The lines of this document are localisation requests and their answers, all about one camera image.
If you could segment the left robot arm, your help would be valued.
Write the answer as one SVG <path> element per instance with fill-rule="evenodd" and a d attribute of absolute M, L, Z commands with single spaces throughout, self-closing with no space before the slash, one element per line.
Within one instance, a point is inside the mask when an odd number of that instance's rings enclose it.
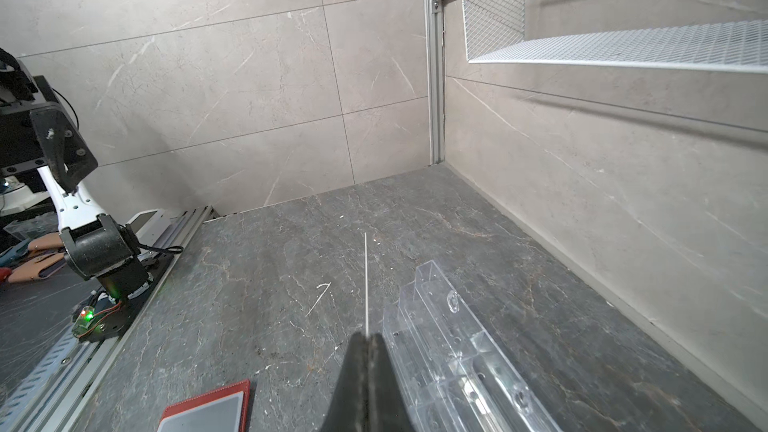
<path fill-rule="evenodd" d="M 151 282 L 143 250 L 180 254 L 181 246 L 142 244 L 130 226 L 116 222 L 90 197 L 83 180 L 98 161 L 44 76 L 33 76 L 9 52 L 1 52 L 1 175 L 36 171 L 58 217 L 68 265 L 96 279 L 117 301 Z"/>

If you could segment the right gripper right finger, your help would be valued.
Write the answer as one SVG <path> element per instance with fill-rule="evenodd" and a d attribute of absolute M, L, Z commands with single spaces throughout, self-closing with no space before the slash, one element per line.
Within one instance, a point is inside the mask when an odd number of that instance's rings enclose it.
<path fill-rule="evenodd" d="M 367 422 L 369 431 L 415 431 L 387 346 L 379 333 L 368 341 Z"/>

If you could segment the clear acrylic organizer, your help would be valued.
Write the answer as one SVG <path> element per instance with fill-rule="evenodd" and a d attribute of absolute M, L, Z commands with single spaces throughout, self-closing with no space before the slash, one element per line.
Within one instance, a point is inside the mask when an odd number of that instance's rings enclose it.
<path fill-rule="evenodd" d="M 436 262 L 385 308 L 383 336 L 416 430 L 558 430 Z"/>

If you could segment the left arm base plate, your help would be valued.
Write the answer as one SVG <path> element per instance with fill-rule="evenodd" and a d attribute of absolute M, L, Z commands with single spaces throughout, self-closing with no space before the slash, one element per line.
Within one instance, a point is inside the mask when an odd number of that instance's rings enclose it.
<path fill-rule="evenodd" d="M 173 254 L 159 254 L 144 260 L 142 264 L 148 269 L 149 280 L 123 301 L 112 298 L 104 289 L 94 292 L 76 307 L 71 335 L 80 342 L 91 343 L 122 336 L 148 302 L 174 258 Z"/>

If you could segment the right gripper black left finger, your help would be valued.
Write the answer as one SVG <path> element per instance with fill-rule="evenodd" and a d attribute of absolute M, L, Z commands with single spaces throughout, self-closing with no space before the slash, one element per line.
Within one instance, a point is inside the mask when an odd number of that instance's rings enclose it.
<path fill-rule="evenodd" d="M 368 430 L 368 340 L 351 335 L 339 377 L 320 431 Z"/>

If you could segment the grey credit card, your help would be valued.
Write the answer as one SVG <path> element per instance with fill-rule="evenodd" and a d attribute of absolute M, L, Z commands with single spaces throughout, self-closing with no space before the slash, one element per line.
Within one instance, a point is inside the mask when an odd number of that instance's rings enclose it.
<path fill-rule="evenodd" d="M 244 394 L 238 392 L 189 407 L 161 420 L 157 432 L 236 432 L 241 429 Z"/>

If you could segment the red card holder wallet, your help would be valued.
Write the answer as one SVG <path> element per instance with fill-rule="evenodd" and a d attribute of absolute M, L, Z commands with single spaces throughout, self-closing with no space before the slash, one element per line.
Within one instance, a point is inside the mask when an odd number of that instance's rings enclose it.
<path fill-rule="evenodd" d="M 156 431 L 243 432 L 250 386 L 251 382 L 245 379 L 168 406 Z"/>

